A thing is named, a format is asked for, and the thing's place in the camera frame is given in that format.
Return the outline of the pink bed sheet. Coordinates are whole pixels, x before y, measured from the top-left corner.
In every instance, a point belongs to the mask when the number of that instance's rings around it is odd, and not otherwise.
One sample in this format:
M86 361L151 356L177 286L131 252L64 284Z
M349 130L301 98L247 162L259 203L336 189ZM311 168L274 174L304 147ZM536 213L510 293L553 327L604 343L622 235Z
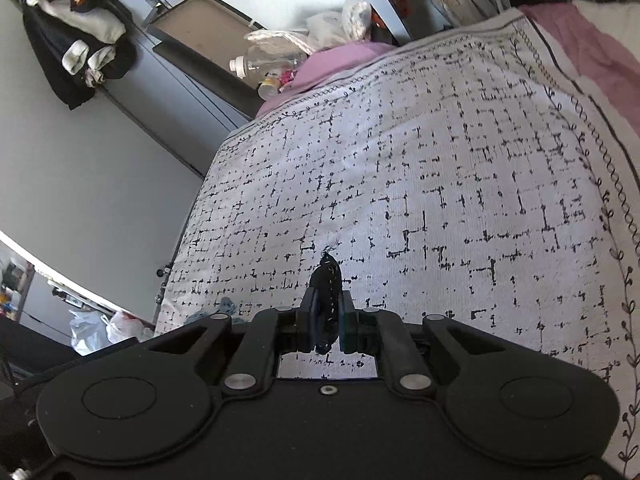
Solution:
M610 103L639 128L638 3L541 3L520 11L548 32L563 48L579 75L591 79ZM265 115L330 77L370 63L395 48L357 42L311 55L292 84L267 100L257 112Z

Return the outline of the white plastic bag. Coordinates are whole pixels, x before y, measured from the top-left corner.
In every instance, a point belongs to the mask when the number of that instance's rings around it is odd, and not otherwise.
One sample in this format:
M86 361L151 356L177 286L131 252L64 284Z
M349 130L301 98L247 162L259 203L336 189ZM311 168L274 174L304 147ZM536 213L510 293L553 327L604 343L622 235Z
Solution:
M153 337L153 331L140 320L124 312L110 318L96 311L70 310L70 344L81 356L119 344L130 338L143 342Z

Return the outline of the brown board black frame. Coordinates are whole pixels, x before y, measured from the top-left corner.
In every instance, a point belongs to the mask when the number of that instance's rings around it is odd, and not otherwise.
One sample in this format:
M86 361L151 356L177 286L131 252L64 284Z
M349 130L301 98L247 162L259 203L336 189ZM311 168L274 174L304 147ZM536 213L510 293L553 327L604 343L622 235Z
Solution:
M183 0L153 18L146 30L166 61L248 118L262 106L257 90L229 68L250 47L245 36L261 24L222 0Z

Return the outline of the clear plastic bottle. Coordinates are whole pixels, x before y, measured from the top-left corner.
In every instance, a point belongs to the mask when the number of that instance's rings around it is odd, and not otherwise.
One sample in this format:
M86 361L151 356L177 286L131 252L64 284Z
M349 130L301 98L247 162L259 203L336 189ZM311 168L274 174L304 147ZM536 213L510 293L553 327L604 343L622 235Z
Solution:
M244 55L229 61L229 70L235 76L249 80L258 79L269 73L298 70L307 61L304 52L269 53L260 47L249 47Z

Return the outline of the white black patterned blanket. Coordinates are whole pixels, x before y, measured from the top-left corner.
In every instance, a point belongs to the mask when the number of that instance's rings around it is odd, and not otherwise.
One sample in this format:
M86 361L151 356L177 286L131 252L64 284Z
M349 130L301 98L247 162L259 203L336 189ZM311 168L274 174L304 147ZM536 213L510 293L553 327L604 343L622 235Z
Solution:
M300 303L329 252L362 308L440 314L593 370L639 472L639 93L509 11L336 74L207 171L156 329Z

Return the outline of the grey wardrobe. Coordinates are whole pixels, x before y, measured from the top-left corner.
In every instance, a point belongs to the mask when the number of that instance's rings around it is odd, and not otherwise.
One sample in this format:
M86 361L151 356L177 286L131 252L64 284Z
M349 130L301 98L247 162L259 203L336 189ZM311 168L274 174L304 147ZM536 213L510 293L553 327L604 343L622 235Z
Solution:
M154 51L160 40L146 30L148 17L181 1L114 0L137 48L137 64L107 84L106 92L180 162L204 176L221 142L248 117Z

